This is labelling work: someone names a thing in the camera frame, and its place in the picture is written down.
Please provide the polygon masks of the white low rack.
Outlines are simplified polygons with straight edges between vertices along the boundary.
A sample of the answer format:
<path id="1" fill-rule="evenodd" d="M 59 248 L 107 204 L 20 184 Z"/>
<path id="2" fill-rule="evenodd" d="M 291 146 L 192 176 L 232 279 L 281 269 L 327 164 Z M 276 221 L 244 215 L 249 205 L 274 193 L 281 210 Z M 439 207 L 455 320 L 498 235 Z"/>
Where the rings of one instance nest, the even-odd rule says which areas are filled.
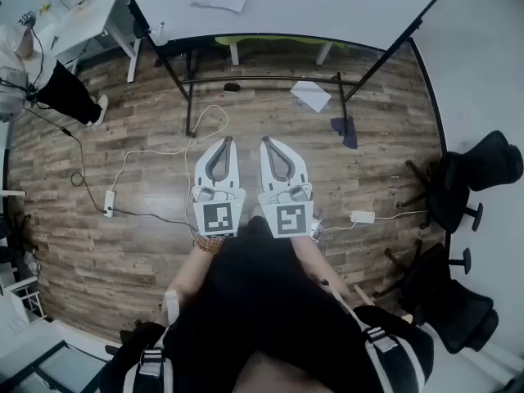
<path id="1" fill-rule="evenodd" d="M 38 277 L 32 276 L 19 282 L 8 282 L 10 278 L 0 277 L 0 292 L 12 304 L 16 315 L 16 323 L 30 326 L 46 318 L 39 298 Z"/>

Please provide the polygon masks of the green bench with white legs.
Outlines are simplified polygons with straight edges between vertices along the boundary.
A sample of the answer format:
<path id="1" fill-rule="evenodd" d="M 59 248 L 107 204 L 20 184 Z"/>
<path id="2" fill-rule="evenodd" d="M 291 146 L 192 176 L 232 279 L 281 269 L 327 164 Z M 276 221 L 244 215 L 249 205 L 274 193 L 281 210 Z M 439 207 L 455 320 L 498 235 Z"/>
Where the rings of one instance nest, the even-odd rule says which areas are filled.
<path id="1" fill-rule="evenodd" d="M 240 59 L 239 59 L 237 45 L 241 41 L 252 40 L 252 39 L 265 40 L 265 41 L 290 40 L 290 41 L 295 41 L 295 42 L 309 44 L 309 45 L 319 45 L 318 55 L 316 56 L 316 59 L 315 59 L 315 64 L 317 66 L 321 66 L 324 63 L 324 61 L 326 60 L 333 46 L 337 46 L 340 48 L 344 48 L 346 46 L 345 43 L 329 41 L 325 39 L 304 38 L 304 37 L 296 37 L 296 36 L 290 36 L 290 35 L 228 35 L 228 36 L 215 37 L 215 42 L 220 45 L 227 46 L 230 51 L 230 57 L 231 57 L 231 61 L 233 65 L 239 66 Z"/>

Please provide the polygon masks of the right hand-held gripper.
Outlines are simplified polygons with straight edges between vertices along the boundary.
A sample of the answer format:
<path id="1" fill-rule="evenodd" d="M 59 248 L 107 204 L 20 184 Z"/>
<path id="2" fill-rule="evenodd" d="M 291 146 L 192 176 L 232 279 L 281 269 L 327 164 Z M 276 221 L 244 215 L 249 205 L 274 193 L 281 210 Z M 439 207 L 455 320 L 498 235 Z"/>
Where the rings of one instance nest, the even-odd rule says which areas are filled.
<path id="1" fill-rule="evenodd" d="M 258 200 L 274 238 L 310 235 L 314 201 L 305 161 L 287 144 L 263 137 L 260 144 L 263 191 Z"/>

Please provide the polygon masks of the person's right forearm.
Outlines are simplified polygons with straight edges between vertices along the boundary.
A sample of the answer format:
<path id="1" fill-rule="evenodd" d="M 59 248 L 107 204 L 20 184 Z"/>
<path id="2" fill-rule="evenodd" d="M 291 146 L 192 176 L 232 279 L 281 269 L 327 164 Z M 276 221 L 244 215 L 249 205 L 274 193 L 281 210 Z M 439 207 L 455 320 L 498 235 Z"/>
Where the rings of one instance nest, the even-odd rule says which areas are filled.
<path id="1" fill-rule="evenodd" d="M 346 303 L 352 301 L 352 295 L 346 282 L 328 263 L 310 236 L 292 237 L 291 244 L 305 273 L 325 292 L 331 294 L 331 289 L 333 289 Z"/>

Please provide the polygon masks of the black framed glass panel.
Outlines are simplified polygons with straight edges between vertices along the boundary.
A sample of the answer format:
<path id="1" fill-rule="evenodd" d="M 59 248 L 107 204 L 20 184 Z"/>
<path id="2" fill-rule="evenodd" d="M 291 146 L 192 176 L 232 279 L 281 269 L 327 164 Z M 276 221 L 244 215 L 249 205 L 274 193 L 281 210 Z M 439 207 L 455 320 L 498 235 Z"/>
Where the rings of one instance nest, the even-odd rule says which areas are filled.
<path id="1" fill-rule="evenodd" d="M 61 341 L 0 382 L 0 393 L 98 393 L 106 361 Z"/>

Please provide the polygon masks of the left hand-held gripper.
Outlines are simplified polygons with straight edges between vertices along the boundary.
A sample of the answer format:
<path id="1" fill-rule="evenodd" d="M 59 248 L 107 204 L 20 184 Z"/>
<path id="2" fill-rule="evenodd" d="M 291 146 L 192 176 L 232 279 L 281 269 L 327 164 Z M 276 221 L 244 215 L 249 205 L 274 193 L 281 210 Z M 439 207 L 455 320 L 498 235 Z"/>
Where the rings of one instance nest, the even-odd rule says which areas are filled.
<path id="1" fill-rule="evenodd" d="M 232 137 L 212 144 L 196 162 L 193 209 L 197 230 L 205 238 L 235 237 L 246 199 L 239 187 L 237 144 Z M 213 189 L 217 183 L 229 189 Z"/>

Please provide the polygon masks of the person's left forearm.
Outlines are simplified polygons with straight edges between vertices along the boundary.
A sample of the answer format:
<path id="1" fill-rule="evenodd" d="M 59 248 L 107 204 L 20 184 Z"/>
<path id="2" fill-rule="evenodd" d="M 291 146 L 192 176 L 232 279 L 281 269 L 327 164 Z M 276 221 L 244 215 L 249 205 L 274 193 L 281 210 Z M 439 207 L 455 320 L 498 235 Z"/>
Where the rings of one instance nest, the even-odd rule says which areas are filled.
<path id="1" fill-rule="evenodd" d="M 191 252 L 166 289 L 156 323 L 168 327 L 175 322 L 183 308 L 199 292 L 223 242 L 222 238 L 204 237 L 198 237 L 194 241 Z"/>

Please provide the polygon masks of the black office chair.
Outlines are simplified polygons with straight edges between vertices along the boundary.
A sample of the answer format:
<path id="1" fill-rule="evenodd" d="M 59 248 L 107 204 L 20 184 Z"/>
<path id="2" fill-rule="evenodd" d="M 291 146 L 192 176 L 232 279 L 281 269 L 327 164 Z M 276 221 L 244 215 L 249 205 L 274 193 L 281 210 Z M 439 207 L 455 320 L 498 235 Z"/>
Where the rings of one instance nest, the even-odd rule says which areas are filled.
<path id="1" fill-rule="evenodd" d="M 446 152 L 422 172 L 412 160 L 405 161 L 424 190 L 412 199 L 396 204 L 405 208 L 424 200 L 427 208 L 426 227 L 435 221 L 446 232 L 454 233 L 463 216 L 473 218 L 472 231 L 481 223 L 483 205 L 468 207 L 470 192 L 513 184 L 524 175 L 524 158 L 517 146 L 508 142 L 499 130 L 486 135 L 476 146 L 460 154 Z"/>
<path id="2" fill-rule="evenodd" d="M 431 326 L 449 353 L 457 354 L 465 347 L 480 351 L 499 324 L 494 302 L 452 279 L 449 270 L 458 266 L 469 273 L 470 250 L 465 249 L 461 259 L 452 260 L 441 243 L 425 252 L 420 239 L 415 244 L 417 250 L 409 266 L 398 261 L 391 249 L 385 249 L 384 256 L 403 277 L 388 288 L 374 292 L 373 297 L 381 298 L 399 290 L 401 309 L 413 316 L 414 324 Z"/>

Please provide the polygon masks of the white paper on floor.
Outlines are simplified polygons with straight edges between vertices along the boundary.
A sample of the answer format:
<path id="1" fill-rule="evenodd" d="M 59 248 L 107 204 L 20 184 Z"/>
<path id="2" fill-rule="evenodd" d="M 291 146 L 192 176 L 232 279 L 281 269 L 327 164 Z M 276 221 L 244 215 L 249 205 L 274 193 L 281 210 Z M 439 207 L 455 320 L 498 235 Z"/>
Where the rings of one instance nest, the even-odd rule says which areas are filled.
<path id="1" fill-rule="evenodd" d="M 309 81 L 298 81 L 291 88 L 291 93 L 317 113 L 327 105 L 332 97 L 316 83 Z"/>

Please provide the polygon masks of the dark blue cloth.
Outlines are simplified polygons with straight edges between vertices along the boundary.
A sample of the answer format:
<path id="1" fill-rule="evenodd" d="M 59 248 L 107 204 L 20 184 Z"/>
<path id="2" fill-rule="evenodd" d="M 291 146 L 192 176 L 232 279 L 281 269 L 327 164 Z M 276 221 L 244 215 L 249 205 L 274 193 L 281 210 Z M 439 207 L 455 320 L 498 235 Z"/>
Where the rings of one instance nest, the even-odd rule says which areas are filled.
<path id="1" fill-rule="evenodd" d="M 330 124 L 332 130 L 342 137 L 342 143 L 345 147 L 354 150 L 358 148 L 357 134 L 352 116 L 331 118 Z"/>

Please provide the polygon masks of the white desk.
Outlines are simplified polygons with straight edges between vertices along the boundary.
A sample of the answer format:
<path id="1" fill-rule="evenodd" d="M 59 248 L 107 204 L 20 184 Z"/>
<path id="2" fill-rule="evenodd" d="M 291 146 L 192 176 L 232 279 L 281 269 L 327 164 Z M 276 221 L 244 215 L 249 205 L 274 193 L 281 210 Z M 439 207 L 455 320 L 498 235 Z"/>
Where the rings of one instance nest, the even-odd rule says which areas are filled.
<path id="1" fill-rule="evenodd" d="M 132 83 L 138 63 L 140 38 L 126 38 L 115 23 L 113 11 L 117 0 L 86 0 L 62 18 L 46 26 L 38 38 L 43 51 L 58 57 L 70 49 L 104 33 L 109 34 L 129 57 L 127 82 Z"/>

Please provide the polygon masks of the person's black garment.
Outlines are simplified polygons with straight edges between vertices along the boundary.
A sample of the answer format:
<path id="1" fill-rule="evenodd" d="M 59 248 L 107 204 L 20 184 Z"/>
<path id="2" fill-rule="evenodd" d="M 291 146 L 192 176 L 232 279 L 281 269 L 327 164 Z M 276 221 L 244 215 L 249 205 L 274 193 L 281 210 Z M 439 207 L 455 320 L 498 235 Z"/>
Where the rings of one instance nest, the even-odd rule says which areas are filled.
<path id="1" fill-rule="evenodd" d="M 351 307 L 303 270 L 291 238 L 254 217 L 224 240 L 168 327 L 139 323 L 101 371 L 101 393 L 233 393 L 261 355 L 302 391 L 422 393 L 429 334 L 376 306 Z"/>

